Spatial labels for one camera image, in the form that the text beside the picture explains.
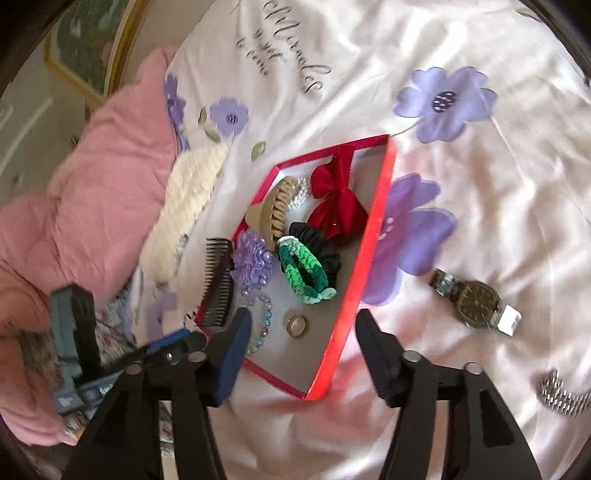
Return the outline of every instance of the purple scrunchie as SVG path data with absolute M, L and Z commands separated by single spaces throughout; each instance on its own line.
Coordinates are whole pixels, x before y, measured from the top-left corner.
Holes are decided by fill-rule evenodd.
M 250 295 L 252 289 L 267 286 L 272 274 L 272 253 L 265 248 L 265 241 L 249 228 L 238 235 L 232 254 L 234 282 L 242 287 L 242 295 Z

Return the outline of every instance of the pink blanket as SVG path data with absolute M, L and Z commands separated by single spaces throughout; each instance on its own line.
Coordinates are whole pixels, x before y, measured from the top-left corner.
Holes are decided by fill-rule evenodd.
M 76 443 L 17 336 L 50 329 L 53 290 L 78 283 L 109 300 L 137 265 L 177 154 L 164 94 L 173 54 L 153 52 L 136 84 L 94 114 L 46 195 L 0 210 L 0 413 L 25 443 Z

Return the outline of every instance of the red bow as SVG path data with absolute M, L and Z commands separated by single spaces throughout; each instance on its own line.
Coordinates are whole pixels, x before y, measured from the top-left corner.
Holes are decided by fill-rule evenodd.
M 368 214 L 349 188 L 354 151 L 351 146 L 343 146 L 329 163 L 316 167 L 310 177 L 313 197 L 327 199 L 310 214 L 308 224 L 338 244 L 363 233 L 368 220 Z

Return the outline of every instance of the black scrunchie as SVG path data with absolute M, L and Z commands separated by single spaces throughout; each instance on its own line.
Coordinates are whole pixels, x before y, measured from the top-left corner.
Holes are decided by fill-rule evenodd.
M 324 239 L 322 231 L 304 222 L 293 222 L 290 225 L 289 235 L 296 237 L 317 258 L 322 269 L 326 272 L 329 287 L 336 289 L 336 274 L 340 270 L 340 257 L 333 245 Z M 310 274 L 302 271 L 303 269 L 299 270 L 304 282 L 311 285 L 311 278 L 306 278 L 306 275 L 309 277 Z

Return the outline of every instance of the wristwatch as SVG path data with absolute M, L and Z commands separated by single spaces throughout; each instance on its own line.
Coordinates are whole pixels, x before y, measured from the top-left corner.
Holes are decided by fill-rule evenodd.
M 496 290 L 478 280 L 458 280 L 435 270 L 429 283 L 439 295 L 453 303 L 460 320 L 472 327 L 496 328 L 513 336 L 521 314 L 501 302 Z

